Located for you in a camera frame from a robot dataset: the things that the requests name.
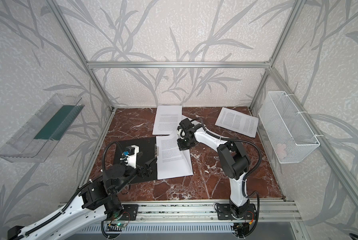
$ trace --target clear plastic tray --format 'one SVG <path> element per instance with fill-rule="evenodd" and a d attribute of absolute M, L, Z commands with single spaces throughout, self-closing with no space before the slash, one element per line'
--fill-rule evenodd
<path fill-rule="evenodd" d="M 55 94 L 0 148 L 9 162 L 44 162 L 84 105 L 81 97 Z"/>

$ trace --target marble floor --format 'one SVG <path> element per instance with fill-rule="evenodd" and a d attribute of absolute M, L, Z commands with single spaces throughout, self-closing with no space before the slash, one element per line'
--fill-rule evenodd
<path fill-rule="evenodd" d="M 249 114 L 247 107 L 231 107 L 241 113 Z M 256 138 L 215 126 L 221 107 L 215 108 L 183 108 L 182 114 L 189 118 L 202 117 L 204 124 L 211 131 L 225 137 L 240 138 L 254 142 L 263 154 L 259 168 L 247 178 L 247 193 L 258 191 L 261 198 L 281 198 L 282 193 L 276 182 L 267 156 L 258 135 Z M 153 137 L 153 126 L 156 108 L 117 109 L 111 122 L 105 141 L 91 170 L 90 178 L 100 175 L 101 155 L 105 146 L 111 141 L 129 140 L 134 138 Z M 254 147 L 244 144 L 251 157 L 251 167 L 258 160 Z M 110 147 L 106 156 L 106 167 L 112 165 L 116 145 Z M 224 175 L 216 151 L 199 143 L 190 149 L 193 176 L 176 177 L 132 184 L 119 194 L 120 201 L 153 201 L 181 199 L 228 199 L 230 195 L 229 179 Z"/>

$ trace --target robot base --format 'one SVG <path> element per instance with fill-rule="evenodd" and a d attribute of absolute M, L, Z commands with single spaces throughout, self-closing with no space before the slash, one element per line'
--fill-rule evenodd
<path fill-rule="evenodd" d="M 215 204 L 215 209 L 218 214 L 218 219 L 219 220 L 236 220 L 236 219 L 252 220 L 253 218 L 254 220 L 256 220 L 257 213 L 256 213 L 255 204 L 250 204 L 248 201 L 246 204 L 240 207 L 236 207 L 233 203 Z M 233 213 L 235 215 L 236 212 L 238 212 L 238 216 L 240 217 L 235 218 L 232 215 Z"/>

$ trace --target wall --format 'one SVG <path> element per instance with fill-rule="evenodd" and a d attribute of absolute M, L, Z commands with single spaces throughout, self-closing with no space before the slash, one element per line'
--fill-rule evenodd
<path fill-rule="evenodd" d="M 89 61 L 268 61 L 293 0 L 57 0 Z M 262 69 L 96 69 L 115 106 L 248 106 Z"/>
<path fill-rule="evenodd" d="M 44 163 L 0 158 L 0 239 L 66 202 L 109 115 L 43 1 L 0 1 L 0 147 L 53 94 L 85 104 Z"/>
<path fill-rule="evenodd" d="M 358 181 L 358 0 L 306 4 L 275 68 Z M 272 79 L 266 86 L 264 92 L 279 90 Z M 280 165 L 265 134 L 262 140 L 312 239 L 358 234 L 358 210 L 320 151 Z"/>

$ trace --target black clipboard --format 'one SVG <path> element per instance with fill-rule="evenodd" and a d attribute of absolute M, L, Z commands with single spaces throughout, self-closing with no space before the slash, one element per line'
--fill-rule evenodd
<path fill-rule="evenodd" d="M 156 137 L 130 139 L 119 141 L 119 143 L 120 145 L 122 145 L 123 148 L 131 145 L 139 146 L 139 152 L 143 152 L 143 155 L 136 162 L 136 164 L 139 166 L 144 167 L 144 163 L 150 161 L 155 157 Z M 120 161 L 120 157 L 121 152 L 118 148 L 116 148 L 113 164 L 118 164 Z M 155 163 L 155 165 L 153 166 L 153 170 L 153 173 L 149 177 L 144 176 L 144 178 L 142 178 L 137 176 L 131 181 L 130 184 L 157 180 L 157 163 Z"/>

